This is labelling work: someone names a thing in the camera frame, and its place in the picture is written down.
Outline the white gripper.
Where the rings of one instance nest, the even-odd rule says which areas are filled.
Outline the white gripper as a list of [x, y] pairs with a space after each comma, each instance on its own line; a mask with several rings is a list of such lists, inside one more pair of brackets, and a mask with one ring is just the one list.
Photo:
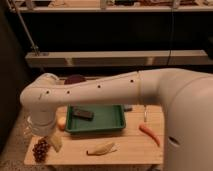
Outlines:
[[56, 152], [59, 152], [62, 148], [62, 139], [56, 133], [52, 134], [55, 131], [56, 119], [53, 119], [49, 123], [38, 124], [31, 121], [31, 117], [27, 118], [28, 126], [31, 130], [31, 133], [40, 137], [48, 137], [48, 142], [53, 146]]

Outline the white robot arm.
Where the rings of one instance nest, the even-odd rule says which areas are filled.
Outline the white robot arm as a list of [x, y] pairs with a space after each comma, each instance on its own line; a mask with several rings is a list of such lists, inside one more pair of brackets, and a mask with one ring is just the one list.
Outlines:
[[159, 105], [164, 113], [164, 171], [213, 171], [213, 74], [177, 68], [130, 72], [72, 85], [45, 73], [25, 87], [21, 104], [32, 132], [52, 133], [65, 105]]

